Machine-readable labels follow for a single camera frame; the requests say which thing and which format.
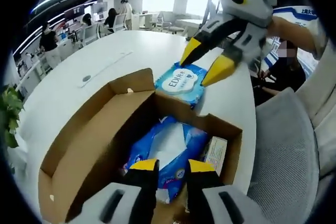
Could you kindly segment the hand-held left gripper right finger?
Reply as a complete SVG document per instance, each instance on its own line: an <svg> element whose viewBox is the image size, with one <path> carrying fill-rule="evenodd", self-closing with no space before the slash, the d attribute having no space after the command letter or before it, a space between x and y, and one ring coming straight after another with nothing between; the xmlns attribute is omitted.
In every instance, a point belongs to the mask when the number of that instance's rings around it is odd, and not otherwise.
<svg viewBox="0 0 336 224"><path fill-rule="evenodd" d="M260 208L232 185L224 185L210 164L189 159L187 208L192 223L260 223Z"/></svg>

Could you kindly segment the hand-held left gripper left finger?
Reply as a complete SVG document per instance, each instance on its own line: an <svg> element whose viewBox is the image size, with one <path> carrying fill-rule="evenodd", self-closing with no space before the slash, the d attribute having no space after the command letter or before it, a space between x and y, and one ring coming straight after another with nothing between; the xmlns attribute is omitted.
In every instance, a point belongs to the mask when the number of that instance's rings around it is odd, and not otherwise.
<svg viewBox="0 0 336 224"><path fill-rule="evenodd" d="M121 183L110 183L83 205L84 223L150 223L156 207L159 160L132 165Z"/></svg>

